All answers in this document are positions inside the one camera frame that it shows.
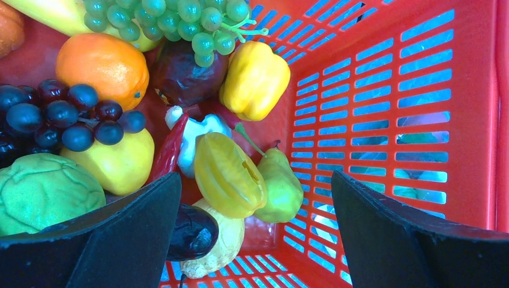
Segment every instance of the purple eggplant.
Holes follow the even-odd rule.
[[[217,221],[200,207],[180,204],[166,260],[194,260],[210,252],[219,237]]]
[[[228,56],[214,52],[212,66],[194,61],[191,42],[166,41],[150,71],[150,81],[168,105],[188,107],[216,97],[228,70]]]

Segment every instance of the red plastic basket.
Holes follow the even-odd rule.
[[[270,29],[269,36],[254,39],[290,63],[292,79],[269,117],[246,130],[263,149],[283,140],[280,148],[303,184],[304,204],[287,224],[246,219],[239,256],[185,286],[349,287],[330,198],[335,169],[439,217],[509,230],[509,182],[495,181],[495,170],[505,175],[509,165],[504,158],[495,162],[496,149],[504,156],[509,149],[508,107],[498,97],[508,90],[506,1],[250,5],[258,28]],[[0,61],[1,82],[36,85],[55,77],[56,54],[67,37],[28,19],[26,26],[27,43]],[[150,62],[154,53],[147,57]],[[167,128],[158,121],[166,108],[152,91],[140,109],[158,119],[148,128],[160,145]],[[498,135],[499,111],[504,121]],[[200,198],[192,180],[183,184],[183,202]],[[420,199],[409,197],[417,191]],[[166,264],[160,287],[178,285],[173,267],[178,265]]]

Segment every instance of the red chili pepper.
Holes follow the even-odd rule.
[[[200,108],[203,107],[205,110],[211,110],[214,114],[221,117],[226,125],[230,127],[233,131],[236,131],[240,135],[242,135],[251,146],[258,151],[258,153],[262,154],[264,157],[267,157],[265,153],[256,146],[256,144],[251,140],[249,135],[245,132],[244,126],[242,125],[242,120],[237,117],[236,114],[228,110],[224,105],[219,103],[217,100],[206,100],[202,102],[203,105],[200,105]]]
[[[175,171],[178,155],[180,154],[180,146],[182,145],[182,138],[184,137],[184,129],[188,119],[189,115],[187,113],[182,114],[175,123],[172,131],[170,131],[170,134],[166,136],[163,146],[154,159],[154,164],[152,165],[147,183],[151,183]]]

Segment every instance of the yellow banana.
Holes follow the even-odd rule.
[[[92,32],[85,25],[83,0],[3,0],[28,17],[45,24],[67,36]],[[120,38],[118,30],[111,25],[103,33]],[[155,48],[158,41],[152,41],[140,33],[137,41],[131,42],[141,52]]]

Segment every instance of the pear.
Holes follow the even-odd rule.
[[[267,186],[267,204],[256,210],[254,216],[267,223],[286,223],[297,215],[304,191],[288,158],[277,145],[265,154],[267,157],[262,158],[257,167]]]

